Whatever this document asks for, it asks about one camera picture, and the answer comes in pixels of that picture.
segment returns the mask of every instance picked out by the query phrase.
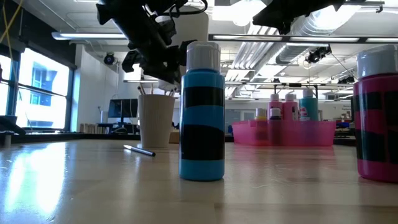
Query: window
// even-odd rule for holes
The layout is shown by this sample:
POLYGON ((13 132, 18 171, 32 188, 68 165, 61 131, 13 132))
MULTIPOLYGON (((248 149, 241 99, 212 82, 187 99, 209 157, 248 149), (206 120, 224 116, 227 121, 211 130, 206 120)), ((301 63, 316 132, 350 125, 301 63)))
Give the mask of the window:
POLYGON ((69 68, 33 50, 21 54, 19 83, 66 96, 69 68))
MULTIPOLYGON (((0 55, 1 78, 4 80, 10 79, 11 58, 0 55)), ((6 115, 8 99, 8 85, 0 83, 0 115, 6 115)))
POLYGON ((11 58, 0 55, 0 65, 2 69, 2 79, 9 80, 10 79, 10 71, 11 71, 11 58))
POLYGON ((0 83, 0 115, 6 115, 8 86, 0 83))
POLYGON ((70 70, 31 49, 21 54, 17 125, 23 128, 65 127, 70 70))
POLYGON ((65 127, 67 111, 67 100, 65 97, 47 95, 21 88, 19 92, 21 95, 18 96, 16 109, 18 126, 56 129, 65 127))

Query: cup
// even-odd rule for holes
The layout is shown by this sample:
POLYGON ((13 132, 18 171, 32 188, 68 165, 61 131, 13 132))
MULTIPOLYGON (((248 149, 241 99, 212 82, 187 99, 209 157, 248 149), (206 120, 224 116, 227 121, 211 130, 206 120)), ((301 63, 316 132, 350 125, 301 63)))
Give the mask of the cup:
POLYGON ((138 111, 142 147, 168 147, 175 99, 165 95, 140 95, 138 111))
POLYGON ((108 122, 108 112, 101 111, 101 123, 107 123, 107 122, 108 122))

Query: pink basket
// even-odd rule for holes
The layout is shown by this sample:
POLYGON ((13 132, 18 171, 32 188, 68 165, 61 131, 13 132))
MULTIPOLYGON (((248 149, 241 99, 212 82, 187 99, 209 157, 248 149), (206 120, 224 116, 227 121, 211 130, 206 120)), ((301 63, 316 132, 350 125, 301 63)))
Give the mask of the pink basket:
POLYGON ((250 146, 332 146, 334 121, 240 121, 233 123, 236 144, 250 146))

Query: paint bottle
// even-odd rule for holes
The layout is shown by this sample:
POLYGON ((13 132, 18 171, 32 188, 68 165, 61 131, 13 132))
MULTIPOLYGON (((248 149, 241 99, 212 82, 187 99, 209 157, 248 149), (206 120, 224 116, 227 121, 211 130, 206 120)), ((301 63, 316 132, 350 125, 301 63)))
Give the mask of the paint bottle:
POLYGON ((272 108, 270 110, 268 120, 268 134, 271 146, 282 145, 282 118, 279 108, 272 108))
POLYGON ((268 110, 267 110, 268 119, 271 118, 271 109, 273 108, 278 108, 280 109, 280 111, 282 111, 282 102, 279 101, 278 94, 271 94, 271 102, 268 103, 268 110))
POLYGON ((360 176, 398 183, 398 47, 384 45, 357 56, 354 84, 356 152, 360 176))
POLYGON ((318 121, 318 99, 313 97, 311 89, 303 90, 303 98, 300 100, 300 120, 318 121))
POLYGON ((221 48, 212 42, 187 47, 180 101, 180 177, 211 181, 224 176, 225 78, 221 48))
POLYGON ((266 120, 267 111, 266 109, 256 108, 256 120, 266 120))
POLYGON ((295 95, 286 94, 286 102, 282 105, 283 117, 285 121, 299 120, 299 104, 294 101, 295 95))

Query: wooden table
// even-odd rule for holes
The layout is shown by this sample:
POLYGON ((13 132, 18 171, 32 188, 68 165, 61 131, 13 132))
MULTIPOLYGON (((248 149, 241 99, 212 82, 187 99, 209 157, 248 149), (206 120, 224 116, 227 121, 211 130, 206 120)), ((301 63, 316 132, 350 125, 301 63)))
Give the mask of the wooden table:
POLYGON ((178 177, 178 145, 148 157, 132 141, 0 151, 0 223, 398 223, 398 185, 358 177, 353 147, 226 144, 217 182, 178 177))

